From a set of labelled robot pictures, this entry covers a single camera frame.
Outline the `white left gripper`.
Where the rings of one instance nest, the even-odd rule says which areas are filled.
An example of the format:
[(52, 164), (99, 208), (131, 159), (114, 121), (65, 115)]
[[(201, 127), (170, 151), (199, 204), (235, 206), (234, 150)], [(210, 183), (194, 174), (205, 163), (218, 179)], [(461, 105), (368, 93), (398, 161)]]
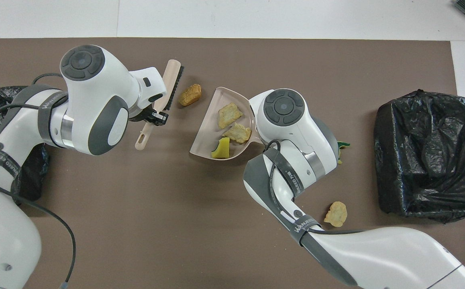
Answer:
[(167, 94), (165, 83), (155, 67), (130, 71), (133, 81), (132, 106), (130, 112), (142, 110), (136, 116), (129, 118), (132, 122), (139, 122), (151, 118), (154, 126), (164, 126), (169, 115), (163, 111), (156, 112), (153, 103)]

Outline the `orange-brown sponge chunk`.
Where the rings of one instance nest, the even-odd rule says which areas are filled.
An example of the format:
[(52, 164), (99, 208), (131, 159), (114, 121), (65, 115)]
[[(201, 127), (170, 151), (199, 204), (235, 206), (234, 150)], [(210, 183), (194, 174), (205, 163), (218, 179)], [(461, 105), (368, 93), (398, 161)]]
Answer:
[(192, 84), (179, 96), (179, 104), (181, 106), (190, 106), (190, 104), (194, 104), (194, 102), (200, 100), (201, 96), (202, 87), (200, 84)]

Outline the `beige hand brush black bristles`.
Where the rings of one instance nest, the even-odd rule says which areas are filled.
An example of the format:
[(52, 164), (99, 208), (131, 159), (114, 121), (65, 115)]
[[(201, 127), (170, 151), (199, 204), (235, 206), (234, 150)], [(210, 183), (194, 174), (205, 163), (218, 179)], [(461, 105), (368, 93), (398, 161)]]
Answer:
[[(167, 94), (153, 103), (153, 109), (156, 112), (163, 111), (166, 113), (167, 110), (170, 110), (170, 105), (175, 96), (176, 86), (179, 83), (183, 69), (183, 66), (181, 66), (180, 62), (177, 60), (169, 60), (167, 62), (163, 73), (163, 81), (167, 89)], [(139, 137), (135, 143), (135, 149), (140, 151), (145, 148), (154, 127), (156, 126), (151, 123), (151, 118), (149, 118), (140, 131)]]

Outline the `beige plastic dustpan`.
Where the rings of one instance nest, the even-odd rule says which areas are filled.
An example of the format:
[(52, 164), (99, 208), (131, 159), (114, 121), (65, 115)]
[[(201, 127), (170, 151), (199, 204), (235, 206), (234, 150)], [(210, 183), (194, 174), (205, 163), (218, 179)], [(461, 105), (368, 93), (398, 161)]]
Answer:
[[(229, 104), (236, 105), (237, 110), (242, 113), (242, 116), (224, 128), (220, 128), (218, 125), (218, 121), (221, 119), (219, 110)], [(221, 141), (224, 137), (223, 134), (228, 130), (234, 129), (236, 124), (243, 126), (246, 130), (250, 130), (250, 137), (244, 142), (238, 142), (230, 138), (228, 157), (226, 158), (225, 155), (221, 155), (219, 158), (212, 157), (212, 152), (216, 149), (225, 150), (225, 141)], [(249, 100), (233, 90), (224, 87), (216, 88), (200, 129), (196, 134), (190, 153), (205, 159), (225, 161), (239, 156), (252, 143), (262, 143), (262, 141), (256, 130), (256, 121)]]

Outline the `green and yellow sponge piece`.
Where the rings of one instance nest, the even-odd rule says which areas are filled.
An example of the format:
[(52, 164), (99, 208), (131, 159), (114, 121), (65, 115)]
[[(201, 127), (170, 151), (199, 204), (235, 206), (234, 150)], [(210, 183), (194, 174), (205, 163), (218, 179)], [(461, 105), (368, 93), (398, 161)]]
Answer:
[(222, 137), (212, 151), (211, 156), (213, 159), (228, 159), (230, 157), (230, 138)]

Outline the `pale yellow foam chunk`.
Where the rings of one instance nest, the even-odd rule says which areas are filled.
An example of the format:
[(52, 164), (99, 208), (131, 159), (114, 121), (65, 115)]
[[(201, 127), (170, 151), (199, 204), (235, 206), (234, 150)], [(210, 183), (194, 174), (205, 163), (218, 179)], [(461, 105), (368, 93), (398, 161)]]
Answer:
[(230, 129), (222, 134), (222, 137), (229, 137), (237, 143), (246, 143), (250, 139), (251, 133), (251, 128), (235, 122)]
[(218, 127), (224, 129), (242, 116), (238, 106), (231, 102), (218, 110)]

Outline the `notched green yellow sponge piece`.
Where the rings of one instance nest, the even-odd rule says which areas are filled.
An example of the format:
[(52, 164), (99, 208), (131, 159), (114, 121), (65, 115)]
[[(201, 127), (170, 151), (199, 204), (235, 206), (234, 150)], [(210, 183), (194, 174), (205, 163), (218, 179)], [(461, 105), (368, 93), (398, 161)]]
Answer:
[(337, 164), (340, 165), (343, 163), (341, 160), (341, 150), (350, 147), (351, 144), (348, 142), (337, 141), (337, 146), (338, 146)]

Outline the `small rounded yellow foam chunk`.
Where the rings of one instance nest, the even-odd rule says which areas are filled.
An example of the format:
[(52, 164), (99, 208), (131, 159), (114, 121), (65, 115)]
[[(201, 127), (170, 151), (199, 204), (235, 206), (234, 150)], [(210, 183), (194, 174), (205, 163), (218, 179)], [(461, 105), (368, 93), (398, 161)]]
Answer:
[(347, 216), (348, 213), (346, 205), (341, 201), (335, 201), (330, 205), (324, 218), (324, 222), (339, 228), (344, 225)]

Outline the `large brown table mat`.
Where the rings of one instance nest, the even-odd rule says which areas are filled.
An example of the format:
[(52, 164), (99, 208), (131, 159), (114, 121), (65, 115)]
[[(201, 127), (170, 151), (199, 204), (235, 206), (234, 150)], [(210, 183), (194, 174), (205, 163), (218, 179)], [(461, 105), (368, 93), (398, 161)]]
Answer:
[(227, 161), (189, 152), (217, 87), (247, 98), (297, 90), (311, 114), (351, 144), (343, 163), (296, 199), (305, 213), (322, 221), (342, 201), (343, 229), (419, 229), (465, 265), (465, 219), (443, 225), (385, 214), (375, 178), (378, 108), (417, 89), (458, 93), (449, 41), (0, 39), (0, 87), (58, 72), (63, 55), (85, 44), (105, 48), (130, 71), (163, 71), (179, 60), (177, 92), (197, 83), (203, 95), (187, 107), (174, 100), (143, 151), (135, 149), (141, 122), (129, 123), (101, 156), (50, 148), (39, 203), (75, 234), (68, 289), (348, 289), (245, 190), (245, 164), (262, 146)]

